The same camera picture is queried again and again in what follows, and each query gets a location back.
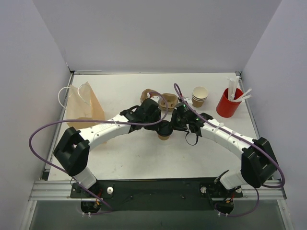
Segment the black plastic cup lid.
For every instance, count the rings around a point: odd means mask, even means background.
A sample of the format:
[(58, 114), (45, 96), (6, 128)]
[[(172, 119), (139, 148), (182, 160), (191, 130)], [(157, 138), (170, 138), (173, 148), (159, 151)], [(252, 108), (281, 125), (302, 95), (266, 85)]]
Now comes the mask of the black plastic cup lid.
[(157, 134), (162, 137), (168, 137), (173, 133), (173, 129), (171, 127), (171, 124), (167, 120), (163, 120), (160, 123), (157, 124)]

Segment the brown paper coffee cup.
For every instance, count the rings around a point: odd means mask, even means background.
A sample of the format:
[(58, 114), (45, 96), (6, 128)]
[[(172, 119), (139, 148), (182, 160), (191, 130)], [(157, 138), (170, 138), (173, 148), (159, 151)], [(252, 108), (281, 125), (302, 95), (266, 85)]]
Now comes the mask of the brown paper coffee cup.
[(170, 138), (170, 135), (169, 136), (161, 136), (161, 135), (158, 135), (158, 138), (160, 140), (168, 140)]

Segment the stack of paper cups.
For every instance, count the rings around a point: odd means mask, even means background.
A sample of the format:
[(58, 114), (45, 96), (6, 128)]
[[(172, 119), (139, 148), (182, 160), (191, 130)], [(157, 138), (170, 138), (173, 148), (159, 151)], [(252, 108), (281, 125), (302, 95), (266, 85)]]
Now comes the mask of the stack of paper cups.
[(206, 88), (201, 86), (195, 87), (192, 92), (192, 105), (196, 108), (201, 107), (208, 95), (209, 91)]

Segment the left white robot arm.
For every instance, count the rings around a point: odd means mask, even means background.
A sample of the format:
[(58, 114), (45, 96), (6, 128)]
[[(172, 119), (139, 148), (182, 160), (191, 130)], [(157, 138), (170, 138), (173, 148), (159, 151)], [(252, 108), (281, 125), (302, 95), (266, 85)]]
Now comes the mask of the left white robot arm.
[(89, 152), (112, 138), (129, 134), (160, 120), (159, 100), (159, 96), (147, 98), (140, 106), (123, 110), (107, 123), (79, 130), (73, 127), (65, 130), (53, 154), (66, 173), (82, 185), (81, 191), (87, 197), (98, 193), (97, 179), (87, 167)]

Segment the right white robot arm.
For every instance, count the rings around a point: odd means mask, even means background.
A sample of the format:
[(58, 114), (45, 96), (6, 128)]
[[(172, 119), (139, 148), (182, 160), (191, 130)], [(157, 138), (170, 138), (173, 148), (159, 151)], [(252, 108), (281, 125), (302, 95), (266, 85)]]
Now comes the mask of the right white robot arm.
[(217, 178), (226, 190), (248, 184), (259, 188), (277, 171), (276, 158), (268, 140), (253, 139), (241, 135), (219, 123), (212, 116), (196, 115), (185, 104), (180, 104), (172, 112), (173, 130), (196, 134), (221, 145), (241, 160), (236, 170), (226, 170)]

